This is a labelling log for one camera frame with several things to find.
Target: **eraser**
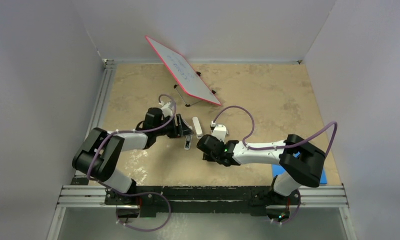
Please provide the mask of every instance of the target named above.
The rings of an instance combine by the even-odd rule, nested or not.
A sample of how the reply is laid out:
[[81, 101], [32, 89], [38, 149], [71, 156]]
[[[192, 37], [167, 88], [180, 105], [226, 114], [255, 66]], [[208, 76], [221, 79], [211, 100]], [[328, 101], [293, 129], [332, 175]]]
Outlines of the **eraser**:
[[192, 123], [194, 124], [195, 134], [197, 138], [200, 139], [203, 136], [203, 130], [201, 129], [200, 122], [198, 121], [198, 117], [192, 118]]

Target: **black mounting base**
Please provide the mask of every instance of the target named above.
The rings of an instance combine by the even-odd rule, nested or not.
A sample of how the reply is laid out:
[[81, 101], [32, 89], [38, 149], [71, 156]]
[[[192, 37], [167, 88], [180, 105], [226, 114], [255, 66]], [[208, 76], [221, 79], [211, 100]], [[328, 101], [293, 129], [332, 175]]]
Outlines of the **black mounting base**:
[[[137, 186], [136, 193], [156, 192], [165, 196], [173, 213], [225, 213], [268, 216], [276, 205], [283, 212], [287, 198], [291, 205], [298, 204], [293, 192], [283, 197], [270, 192], [271, 186]], [[138, 205], [140, 217], [153, 218], [156, 213], [168, 211], [165, 201], [157, 195], [122, 197], [112, 191], [107, 192], [106, 205]]]

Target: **aluminum frame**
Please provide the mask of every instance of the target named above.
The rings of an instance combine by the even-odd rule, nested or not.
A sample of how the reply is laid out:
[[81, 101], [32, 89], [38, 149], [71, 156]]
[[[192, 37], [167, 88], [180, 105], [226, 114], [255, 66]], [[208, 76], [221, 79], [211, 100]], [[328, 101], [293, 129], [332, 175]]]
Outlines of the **aluminum frame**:
[[[124, 61], [105, 59], [105, 69], [101, 86], [97, 95], [95, 108], [87, 129], [86, 136], [91, 129], [101, 127], [107, 111], [110, 91], [113, 86], [117, 65]], [[75, 176], [81, 177], [85, 174], [76, 171]], [[300, 187], [301, 207], [303, 208], [338, 208], [343, 222], [346, 236], [349, 240], [357, 240], [354, 228], [350, 220], [348, 201], [344, 186], [326, 185], [318, 188]], [[105, 205], [105, 188], [98, 185], [64, 185], [61, 189], [57, 202], [53, 221], [48, 233], [47, 240], [57, 240], [60, 234], [63, 218], [67, 208], [128, 208], [136, 209], [136, 205]], [[272, 206], [272, 208], [284, 208], [285, 206]]]

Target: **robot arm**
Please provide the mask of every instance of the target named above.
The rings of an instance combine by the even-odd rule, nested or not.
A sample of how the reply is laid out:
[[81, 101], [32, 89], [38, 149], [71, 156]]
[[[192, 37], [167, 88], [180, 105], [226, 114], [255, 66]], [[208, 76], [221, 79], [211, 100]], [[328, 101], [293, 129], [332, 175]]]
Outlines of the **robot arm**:
[[[135, 130], [155, 129], [166, 123], [172, 115], [170, 102], [162, 104], [161, 108], [151, 107], [145, 114], [144, 120], [138, 123]], [[98, 127], [92, 129], [73, 158], [73, 168], [86, 174], [101, 142], [110, 133], [110, 131]], [[146, 133], [118, 133], [113, 135], [103, 147], [100, 156], [95, 160], [91, 176], [121, 193], [134, 193], [136, 182], [116, 169], [120, 152], [148, 149], [156, 142], [157, 136], [166, 135], [174, 139], [184, 136], [190, 137], [192, 133], [192, 128], [180, 114], [176, 114], [175, 118], [161, 129]]]
[[[238, 140], [224, 143], [226, 127], [217, 125], [212, 135], [203, 136], [197, 148], [203, 152], [203, 159], [217, 162], [226, 167], [242, 164], [274, 164], [281, 165], [286, 172], [277, 175], [272, 183], [271, 191], [282, 196], [290, 195], [301, 185], [316, 188], [322, 175], [325, 153], [311, 143], [294, 148], [278, 148], [268, 150], [251, 150]], [[270, 143], [247, 143], [254, 148], [278, 147], [292, 145], [303, 139], [295, 134], [287, 139]]]

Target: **whiteboard stand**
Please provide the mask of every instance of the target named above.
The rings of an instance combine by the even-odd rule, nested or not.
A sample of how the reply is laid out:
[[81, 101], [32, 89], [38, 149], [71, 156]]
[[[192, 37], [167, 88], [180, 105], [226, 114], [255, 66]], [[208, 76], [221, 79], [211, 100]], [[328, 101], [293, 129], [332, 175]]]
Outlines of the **whiteboard stand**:
[[[198, 76], [201, 76], [201, 72], [196, 71], [195, 73], [196, 73]], [[197, 104], [197, 103], [201, 102], [201, 99], [200, 99], [200, 100], [196, 101], [196, 102], [193, 103], [193, 104], [188, 104], [188, 103], [185, 101], [185, 99], [184, 99], [184, 97], [182, 96], [182, 94], [178, 91], [178, 86], [179, 86], [178, 84], [175, 84], [175, 85], [173, 86], [173, 89], [176, 90], [176, 92], [178, 93], [178, 95], [181, 97], [182, 101], [185, 103], [185, 106], [186, 106], [186, 107], [190, 107], [190, 106], [192, 106], [192, 105], [194, 105], [194, 104]]]

